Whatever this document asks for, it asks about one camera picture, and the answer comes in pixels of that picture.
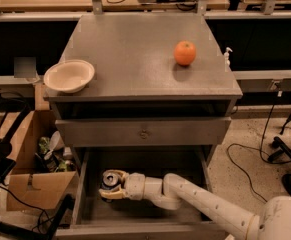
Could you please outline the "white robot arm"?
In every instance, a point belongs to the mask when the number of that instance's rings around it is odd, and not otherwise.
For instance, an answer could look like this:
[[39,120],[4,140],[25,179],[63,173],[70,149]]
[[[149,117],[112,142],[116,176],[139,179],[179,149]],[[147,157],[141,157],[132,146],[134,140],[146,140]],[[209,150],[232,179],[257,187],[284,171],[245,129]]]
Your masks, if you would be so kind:
[[257,215],[173,173],[162,179],[122,170],[103,173],[99,194],[109,200],[149,200],[177,210],[183,201],[195,207],[229,236],[226,240],[291,240],[291,197],[269,200]]

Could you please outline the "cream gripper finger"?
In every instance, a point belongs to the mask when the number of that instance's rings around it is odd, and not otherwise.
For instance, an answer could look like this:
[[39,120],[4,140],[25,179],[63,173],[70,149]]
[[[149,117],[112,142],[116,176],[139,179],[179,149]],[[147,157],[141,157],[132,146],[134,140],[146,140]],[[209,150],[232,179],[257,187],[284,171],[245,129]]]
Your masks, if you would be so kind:
[[103,173],[102,182],[104,184],[121,184],[127,176],[128,173],[122,170],[106,170]]
[[110,200],[119,200],[119,199],[124,199],[125,198],[125,193],[122,189],[118,190],[104,190],[100,189],[99,194],[105,198],[105,199],[110,199]]

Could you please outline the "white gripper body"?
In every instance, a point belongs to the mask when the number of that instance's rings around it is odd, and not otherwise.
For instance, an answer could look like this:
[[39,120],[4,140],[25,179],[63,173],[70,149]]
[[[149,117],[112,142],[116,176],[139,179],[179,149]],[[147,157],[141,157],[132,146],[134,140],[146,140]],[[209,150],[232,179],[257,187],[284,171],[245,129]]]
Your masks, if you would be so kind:
[[145,175],[140,173],[129,174],[124,182],[124,197],[130,200],[142,200],[145,188]]

